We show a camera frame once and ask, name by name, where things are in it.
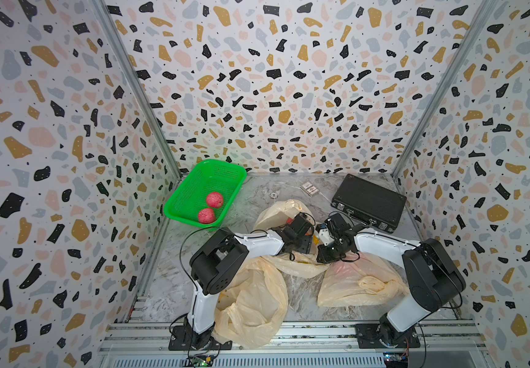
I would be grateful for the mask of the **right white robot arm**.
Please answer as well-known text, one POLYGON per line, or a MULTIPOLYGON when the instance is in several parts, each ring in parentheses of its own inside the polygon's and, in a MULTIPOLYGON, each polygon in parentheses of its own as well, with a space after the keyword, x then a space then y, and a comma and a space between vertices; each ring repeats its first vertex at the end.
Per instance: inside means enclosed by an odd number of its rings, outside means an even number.
POLYGON ((389 236, 360 223, 351 225, 340 213, 317 227, 317 260, 323 264, 345 261, 349 252, 378 256, 406 273, 410 295, 381 317, 378 332, 384 340, 413 331, 425 317, 461 296, 466 282, 444 247, 435 239, 410 241, 389 236))

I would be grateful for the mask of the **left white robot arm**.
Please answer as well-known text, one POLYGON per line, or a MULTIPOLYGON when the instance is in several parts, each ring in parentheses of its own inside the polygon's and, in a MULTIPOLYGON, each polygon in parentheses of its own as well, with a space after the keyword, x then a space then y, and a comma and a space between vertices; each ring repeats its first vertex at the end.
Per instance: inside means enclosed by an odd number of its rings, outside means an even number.
POLYGON ((315 226, 306 213, 299 213, 286 225, 258 231, 255 235, 238 235, 226 227, 216 228, 189 262, 194 300, 187 316, 188 330, 197 336, 211 334, 217 297, 245 261, 291 254, 303 246, 309 247, 314 232, 315 226))

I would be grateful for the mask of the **beige plastic bag with apples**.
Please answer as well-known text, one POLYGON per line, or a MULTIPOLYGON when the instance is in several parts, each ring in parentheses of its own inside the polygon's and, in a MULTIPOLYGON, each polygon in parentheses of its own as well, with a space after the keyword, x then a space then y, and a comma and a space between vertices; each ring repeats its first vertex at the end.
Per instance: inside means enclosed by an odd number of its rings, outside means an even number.
POLYGON ((246 261, 220 293, 214 312, 214 335, 247 349, 267 345, 278 333, 288 311, 286 282, 263 258, 246 261))

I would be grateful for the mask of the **red apple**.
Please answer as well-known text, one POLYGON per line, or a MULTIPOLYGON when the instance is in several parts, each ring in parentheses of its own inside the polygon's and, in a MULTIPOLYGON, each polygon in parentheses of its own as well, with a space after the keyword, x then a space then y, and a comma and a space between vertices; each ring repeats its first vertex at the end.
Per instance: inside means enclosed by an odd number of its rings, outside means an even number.
POLYGON ((206 204, 211 208, 221 208, 224 204, 223 195, 219 192, 212 192, 206 197, 206 204))
POLYGON ((197 220, 200 222, 200 224, 211 224, 216 221, 215 212, 212 208, 208 207, 205 209, 202 209, 197 214, 197 220))

